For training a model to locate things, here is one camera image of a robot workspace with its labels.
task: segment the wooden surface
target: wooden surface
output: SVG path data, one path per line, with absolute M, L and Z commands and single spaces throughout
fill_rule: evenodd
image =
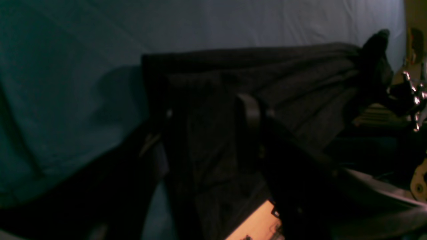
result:
M 246 235 L 253 240 L 270 240 L 280 220 L 271 214 L 273 204 L 265 201 L 226 240 L 242 240 Z
M 407 27 L 415 27 L 421 30 L 424 34 L 424 51 L 427 50 L 427 1 L 426 0 L 405 0 L 405 17 Z M 409 65 L 405 68 L 411 77 L 419 79 L 421 65 Z M 403 81 L 400 75 L 395 77 L 395 83 Z
M 354 119 L 356 126 L 375 128 L 403 129 L 408 126 L 409 120 L 406 116 L 397 117 L 386 107 L 375 103 L 369 106 L 360 116 Z
M 427 202 L 427 184 L 424 180 L 424 175 L 426 173 L 427 158 L 424 159 L 424 162 L 415 169 L 414 176 L 411 181 L 411 192 L 420 202 Z

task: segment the dark fabric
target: dark fabric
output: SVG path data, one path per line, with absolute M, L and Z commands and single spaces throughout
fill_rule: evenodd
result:
M 384 53 L 387 36 L 374 38 Z M 334 43 L 143 56 L 150 111 L 174 111 L 165 147 L 180 237 L 222 240 L 269 196 L 260 174 L 237 171 L 236 93 L 257 96 L 300 141 L 323 149 L 369 103 L 361 89 L 391 82 L 377 51 Z M 371 54 L 376 61 L 363 64 Z
M 342 166 L 372 176 L 393 172 L 398 140 L 392 137 L 335 138 L 324 150 Z
M 0 209 L 0 228 L 32 240 L 139 240 L 154 191 L 167 167 L 164 149 L 154 145 L 138 157 L 149 134 L 163 128 L 152 117 L 117 148 L 25 205 Z

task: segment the bed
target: bed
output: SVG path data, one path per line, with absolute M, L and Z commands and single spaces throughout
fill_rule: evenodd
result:
M 144 53 L 348 42 L 391 32 L 405 57 L 403 0 L 0 0 L 0 205 L 51 189 L 148 117 Z M 165 189 L 143 239 L 174 236 Z

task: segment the mattress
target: mattress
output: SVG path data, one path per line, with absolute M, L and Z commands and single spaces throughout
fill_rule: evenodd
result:
M 143 53 L 361 46 L 383 28 L 397 71 L 403 0 L 0 0 L 0 104 L 32 154 L 0 126 L 0 204 L 39 196 L 148 117 Z

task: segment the dark clothing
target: dark clothing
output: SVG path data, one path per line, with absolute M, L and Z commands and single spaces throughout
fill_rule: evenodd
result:
M 235 94 L 264 101 L 300 141 L 322 150 L 391 83 L 386 46 L 383 31 L 363 49 L 334 43 L 144 56 L 151 113 L 174 112 L 164 142 L 180 237 L 224 239 L 269 196 L 260 174 L 237 171 Z

